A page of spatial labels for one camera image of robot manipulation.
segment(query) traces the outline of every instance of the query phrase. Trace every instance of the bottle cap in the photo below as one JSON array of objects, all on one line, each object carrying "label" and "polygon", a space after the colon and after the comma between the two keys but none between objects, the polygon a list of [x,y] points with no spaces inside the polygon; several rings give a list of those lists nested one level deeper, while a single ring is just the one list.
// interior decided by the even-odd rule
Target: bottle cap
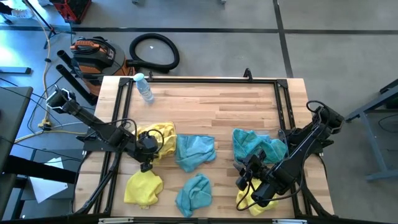
[{"label": "bottle cap", "polygon": [[142,73],[137,73],[137,74],[135,74],[135,75],[132,77],[132,79],[133,79],[134,81],[136,81],[136,82],[141,81],[141,80],[144,79],[144,74],[142,74]]}]

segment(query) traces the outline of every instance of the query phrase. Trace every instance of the blue towel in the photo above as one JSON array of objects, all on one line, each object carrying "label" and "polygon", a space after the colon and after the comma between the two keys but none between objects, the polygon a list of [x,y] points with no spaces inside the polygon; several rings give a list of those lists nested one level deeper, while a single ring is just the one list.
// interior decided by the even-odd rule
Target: blue towel
[{"label": "blue towel", "polygon": [[191,217],[193,211],[211,204],[211,186],[209,179],[199,173],[189,179],[175,199],[178,209],[184,217]]},{"label": "blue towel", "polygon": [[287,146],[281,140],[271,139],[268,135],[257,135],[254,131],[234,129],[232,136],[234,157],[238,163],[242,163],[247,155],[263,150],[267,154],[264,162],[274,164],[281,161],[287,152]]},{"label": "blue towel", "polygon": [[216,159],[214,137],[177,135],[175,162],[185,172],[192,172],[201,163],[214,159]]}]

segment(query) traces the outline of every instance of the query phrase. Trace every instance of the metal bracket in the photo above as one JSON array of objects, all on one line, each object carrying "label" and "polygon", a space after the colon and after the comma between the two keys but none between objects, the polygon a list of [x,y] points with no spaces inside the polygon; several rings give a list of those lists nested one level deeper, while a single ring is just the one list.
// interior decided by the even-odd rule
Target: metal bracket
[{"label": "metal bracket", "polygon": [[129,82],[130,78],[120,78],[119,87],[125,86]]},{"label": "metal bracket", "polygon": [[276,82],[281,85],[283,88],[288,88],[287,80],[286,79],[277,79]]},{"label": "metal bracket", "polygon": [[198,224],[208,224],[209,220],[207,218],[198,218]]},{"label": "metal bracket", "polygon": [[100,218],[98,223],[111,224],[111,223],[133,223],[134,218]]},{"label": "metal bracket", "polygon": [[294,220],[294,219],[275,219],[272,220],[273,224],[307,224],[306,220]]},{"label": "metal bracket", "polygon": [[249,77],[249,78],[248,78],[248,81],[249,81],[249,82],[253,82],[253,76],[251,75],[250,68],[246,68],[246,69],[245,69],[244,74],[243,74],[243,77],[244,77],[244,78]]},{"label": "metal bracket", "polygon": [[149,71],[149,81],[154,81],[154,74],[152,74],[152,71]]}]

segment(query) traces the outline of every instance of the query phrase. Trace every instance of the wire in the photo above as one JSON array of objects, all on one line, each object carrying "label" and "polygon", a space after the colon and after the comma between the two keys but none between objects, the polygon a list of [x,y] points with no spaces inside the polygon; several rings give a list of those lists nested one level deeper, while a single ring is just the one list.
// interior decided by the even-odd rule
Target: wire
[{"label": "wire", "polygon": [[70,45],[73,45],[73,41],[72,41],[73,29],[72,29],[72,23],[71,22],[69,22],[69,26],[70,26]]},{"label": "wire", "polygon": [[[319,103],[319,104],[321,104],[321,105],[324,107],[324,109],[328,112],[328,119],[327,119],[327,121],[326,121],[326,123],[325,123],[325,126],[323,127],[322,131],[318,134],[317,137],[319,137],[319,136],[326,130],[326,128],[327,128],[327,126],[328,126],[328,124],[329,124],[329,122],[330,122],[330,117],[331,117],[330,110],[329,110],[328,107],[327,107],[324,103],[322,103],[321,101],[310,100],[310,101],[307,102],[307,104],[306,104],[305,106],[307,107],[307,109],[308,109],[309,111],[311,111],[311,112],[313,112],[313,113],[315,113],[315,111],[314,111],[314,110],[311,110],[311,108],[309,107],[309,104],[310,104],[310,103]],[[310,148],[311,148],[311,146],[312,146],[313,143],[314,143],[314,142],[312,142],[311,145],[309,145],[309,147],[308,147],[307,150],[305,151],[305,154],[304,154],[304,157],[303,157],[303,161],[302,161],[302,165],[301,165],[301,171],[300,171],[300,176],[301,176],[301,178],[300,178],[300,184],[298,185],[298,189],[297,189],[294,193],[292,193],[292,194],[290,194],[290,195],[283,196],[283,197],[279,197],[279,198],[258,200],[258,201],[256,201],[256,202],[253,202],[252,204],[250,204],[250,205],[244,207],[244,208],[239,208],[239,204],[243,201],[243,198],[245,198],[245,197],[247,196],[247,194],[249,193],[249,190],[248,190],[248,191],[246,192],[245,196],[236,204],[236,209],[237,209],[238,211],[244,211],[244,210],[249,209],[250,207],[252,207],[252,206],[254,206],[254,205],[257,205],[259,202],[272,202],[272,201],[276,201],[276,200],[283,200],[283,199],[287,199],[287,198],[293,197],[294,195],[297,195],[297,194],[301,191],[301,188],[302,188],[302,186],[303,186],[303,181],[302,181],[302,180],[303,180],[303,178],[304,178],[304,164],[305,164],[305,160],[306,160],[306,158],[307,158],[307,154],[308,154],[308,152],[309,152],[309,150],[310,150]]]},{"label": "wire", "polygon": [[388,130],[387,128],[383,127],[383,125],[381,125],[381,122],[384,121],[385,119],[392,118],[392,117],[395,117],[395,116],[398,116],[398,114],[393,114],[393,115],[386,116],[385,118],[380,119],[379,122],[378,122],[380,128],[385,130],[385,131],[387,131],[387,132],[389,132],[389,133],[398,133],[398,131]]},{"label": "wire", "polygon": [[[77,160],[77,159],[62,159],[61,161],[57,161],[57,162],[65,162],[65,161],[81,162],[81,160]],[[57,163],[57,162],[37,162],[37,163],[40,163],[40,164],[49,164],[49,163]]]},{"label": "wire", "polygon": [[5,140],[5,141],[7,141],[7,142],[9,142],[9,143],[11,143],[11,144],[16,144],[17,146],[22,146],[22,147],[26,147],[26,148],[28,148],[28,149],[34,149],[34,150],[43,151],[43,152],[49,152],[49,153],[52,153],[52,154],[55,154],[55,155],[58,155],[58,156],[63,156],[63,157],[66,157],[66,158],[70,158],[70,159],[74,159],[74,160],[81,161],[81,160],[76,159],[76,158],[74,158],[74,157],[65,156],[65,155],[62,155],[62,154],[59,154],[59,153],[54,152],[54,151],[56,151],[57,149],[51,149],[51,150],[48,150],[48,149],[38,149],[38,148],[36,148],[36,147],[30,147],[30,146],[25,146],[25,145],[19,144],[19,143],[14,143],[14,142],[9,141],[8,139],[4,138],[3,136],[0,136],[0,138],[3,139],[3,140]]},{"label": "wire", "polygon": [[[11,84],[11,85],[13,85],[13,86],[15,86],[15,87],[19,87],[19,86],[16,85],[15,83],[12,83],[12,82],[10,82],[10,81],[8,81],[8,80],[5,80],[5,79],[3,79],[3,78],[0,78],[0,80],[3,80],[3,81],[5,81],[5,82],[8,82],[9,84]],[[37,97],[39,97],[39,98],[41,98],[41,99],[45,99],[44,97],[39,96],[39,95],[36,94],[36,93],[32,93],[32,95],[35,95],[35,96],[37,96]],[[94,110],[93,108],[89,108],[89,107],[85,107],[85,106],[81,106],[81,107],[84,107],[84,108],[87,108],[87,109],[90,109],[90,110]]]},{"label": "wire", "polygon": [[326,171],[326,164],[325,164],[325,161],[323,161],[322,156],[319,155],[318,153],[315,153],[315,155],[318,156],[318,158],[321,160],[321,163],[322,163],[322,165],[323,165],[323,169],[325,170],[325,177],[326,177],[326,180],[328,180],[328,172]]},{"label": "wire", "polygon": [[[40,22],[39,18],[37,17],[37,14],[34,12],[34,10],[32,9],[32,7],[30,6],[30,4],[28,4],[26,2],[26,0],[23,0],[23,2],[26,4],[26,6],[31,10],[31,12],[33,13],[33,15],[36,17],[37,22],[39,23],[39,25],[42,27],[43,33],[45,38],[47,39],[47,44],[48,44],[48,51],[47,51],[47,58],[50,58],[50,52],[51,52],[51,44],[50,44],[50,39],[47,36],[47,33],[45,32],[44,26],[43,24]],[[43,87],[44,87],[44,96],[47,99],[47,84],[45,82],[45,77],[47,76],[47,72],[49,70],[49,62],[46,60],[45,61],[45,67],[44,67],[44,71],[43,71]],[[44,119],[43,120],[48,120],[49,118],[49,112],[46,110],[45,114],[44,114]]]},{"label": "wire", "polygon": [[18,87],[16,84],[14,84],[14,83],[12,83],[12,82],[10,82],[10,81],[8,81],[8,80],[5,80],[5,79],[3,79],[3,78],[0,78],[0,80],[3,80],[3,81],[8,82],[9,84],[11,84],[11,85],[13,85],[13,86]]},{"label": "wire", "polygon": [[15,143],[21,142],[23,140],[29,139],[33,136],[38,136],[40,134],[44,134],[44,133],[66,133],[66,134],[77,134],[77,135],[83,135],[83,134],[87,134],[87,133],[79,133],[79,132],[74,132],[74,131],[64,131],[64,130],[51,130],[51,131],[37,131],[34,134],[28,134],[26,136],[20,137],[18,139],[15,140]]},{"label": "wire", "polygon": [[59,77],[53,84],[51,84],[49,87],[47,87],[47,89],[43,92],[43,94],[42,94],[42,96],[40,97],[40,99],[36,102],[36,106],[35,106],[35,108],[33,109],[32,113],[30,114],[29,120],[27,121],[27,124],[26,124],[26,125],[27,125],[27,128],[28,128],[32,133],[35,133],[35,132],[33,131],[32,127],[31,127],[31,125],[32,125],[31,119],[33,118],[33,116],[34,116],[34,114],[35,114],[35,111],[36,111],[37,106],[40,106],[40,105],[39,105],[40,100],[43,98],[44,93],[45,93],[51,86],[54,86],[55,84],[57,84],[58,81],[61,80],[62,77],[63,77],[63,76]]},{"label": "wire", "polygon": [[[27,97],[27,96],[24,96],[24,95],[22,95],[22,94],[19,94],[19,93],[17,93],[16,91],[8,90],[7,88],[1,87],[1,86],[0,86],[0,88],[2,88],[3,90],[7,90],[7,91],[10,91],[10,92],[13,92],[13,93],[15,93],[15,94],[17,94],[17,95],[23,96],[23,97],[25,97],[25,98],[27,98],[27,99],[30,99],[30,100],[32,100],[33,102],[35,102],[35,103],[37,103],[37,104],[39,105],[38,102],[34,101],[34,100],[33,100],[32,98],[30,98],[30,97]],[[40,106],[43,110],[45,110],[46,112],[48,112],[42,105],[39,105],[39,106]],[[54,120],[56,120],[59,124],[61,124],[61,122],[60,122],[57,118],[55,118],[55,117],[52,116],[51,114],[50,114],[50,116],[51,116]]]},{"label": "wire", "polygon": [[156,151],[155,152],[150,152],[150,153],[143,153],[144,155],[148,155],[148,154],[156,154],[156,153],[158,153],[162,148],[163,148],[163,145],[164,145],[164,136],[163,136],[163,134],[159,131],[159,130],[156,130],[156,129],[151,129],[151,130],[148,130],[147,131],[147,133],[149,134],[149,132],[150,131],[156,131],[157,133],[159,133],[160,134],[160,136],[162,136],[162,145],[160,146],[160,147],[158,147],[157,149],[156,149]]}]

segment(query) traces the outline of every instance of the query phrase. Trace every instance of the crumpled cloth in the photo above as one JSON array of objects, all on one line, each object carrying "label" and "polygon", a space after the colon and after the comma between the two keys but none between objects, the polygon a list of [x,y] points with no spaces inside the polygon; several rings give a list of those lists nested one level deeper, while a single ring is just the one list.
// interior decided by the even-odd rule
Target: crumpled cloth
[{"label": "crumpled cloth", "polygon": [[192,172],[201,163],[216,159],[214,137],[177,135],[175,162],[185,172]]},{"label": "crumpled cloth", "polygon": [[136,172],[127,181],[124,203],[136,203],[148,208],[157,202],[156,195],[163,190],[163,180],[152,171]]},{"label": "crumpled cloth", "polygon": [[[255,189],[257,189],[259,187],[259,185],[261,184],[261,181],[258,179],[252,179],[251,180],[253,187]],[[248,187],[250,187],[249,185],[246,187],[246,189],[244,189],[243,191],[240,190],[238,192],[238,195],[236,196],[236,204],[238,204],[238,202],[242,199],[242,197],[246,194],[246,192],[248,191]],[[243,201],[239,204],[238,208],[244,208],[252,203],[254,203],[254,200],[250,197],[250,195],[253,193],[253,189],[250,187],[249,189],[249,193],[248,195],[243,199]],[[263,211],[265,210],[269,210],[272,208],[275,208],[278,205],[278,201],[271,201],[269,202],[269,204],[267,206],[265,206],[264,208],[259,206],[259,205],[253,205],[249,208],[250,214],[253,216],[259,215],[261,214]]]},{"label": "crumpled cloth", "polygon": [[175,203],[184,217],[191,217],[195,209],[211,205],[211,200],[210,181],[199,173],[184,184]]},{"label": "crumpled cloth", "polygon": [[271,139],[268,135],[257,135],[254,131],[234,129],[232,133],[234,158],[242,163],[247,155],[259,150],[266,152],[266,164],[274,164],[281,161],[287,152],[287,146],[279,139]]},{"label": "crumpled cloth", "polygon": [[[151,129],[156,129],[160,131],[164,136],[164,145],[162,149],[159,151],[159,158],[154,159],[154,163],[158,164],[159,160],[166,155],[173,154],[175,152],[175,143],[177,139],[177,134],[175,133],[174,123],[173,122],[164,122],[159,124],[153,124],[145,129],[141,127],[137,129],[138,134],[141,134],[144,131],[149,131]],[[150,131],[149,134],[151,136],[155,136],[158,146],[162,145],[162,136],[156,131]]]}]

